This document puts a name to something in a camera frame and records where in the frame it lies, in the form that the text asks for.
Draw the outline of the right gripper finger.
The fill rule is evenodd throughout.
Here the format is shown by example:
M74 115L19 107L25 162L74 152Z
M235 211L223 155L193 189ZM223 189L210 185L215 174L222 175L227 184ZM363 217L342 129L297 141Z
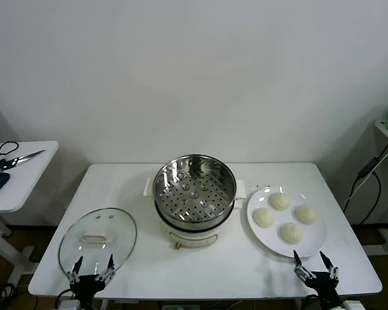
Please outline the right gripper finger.
M301 259L298 253L296 252L296 250L294 250L294 261L295 261L294 272L301 281L314 279L314 274L303 266Z
M332 262L330 261L330 259L322 251L320 251L319 253L320 253L321 259L322 259L325 267L327 268L327 270L329 272L330 278L338 281L338 267L335 267L332 264Z

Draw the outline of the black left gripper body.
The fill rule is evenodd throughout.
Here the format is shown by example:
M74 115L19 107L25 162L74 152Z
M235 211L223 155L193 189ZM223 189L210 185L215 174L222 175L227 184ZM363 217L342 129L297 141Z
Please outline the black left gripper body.
M74 294L74 299L80 302L81 309L94 309L92 302L97 292L105 289L105 282L97 280L98 275L90 274L79 277L79 281L70 283L70 290Z

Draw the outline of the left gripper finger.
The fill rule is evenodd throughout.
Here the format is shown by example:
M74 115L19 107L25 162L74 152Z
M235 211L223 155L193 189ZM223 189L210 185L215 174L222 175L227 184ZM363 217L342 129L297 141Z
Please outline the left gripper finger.
M107 268L104 269L97 277L96 281L99 282L110 282L113 277L115 276L115 268L114 268L114 259L113 259L113 254L111 254Z
M72 271L67 273L67 278L71 284L78 283L80 281L79 271L83 261L83 256L80 256L79 260L74 264Z

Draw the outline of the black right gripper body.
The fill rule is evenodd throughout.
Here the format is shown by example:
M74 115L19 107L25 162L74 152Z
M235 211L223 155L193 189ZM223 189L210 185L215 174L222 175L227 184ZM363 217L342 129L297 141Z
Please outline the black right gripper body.
M318 294L321 309L334 309L342 306L336 287L338 280L331 278L327 272L313 272L314 276L305 280L305 285Z

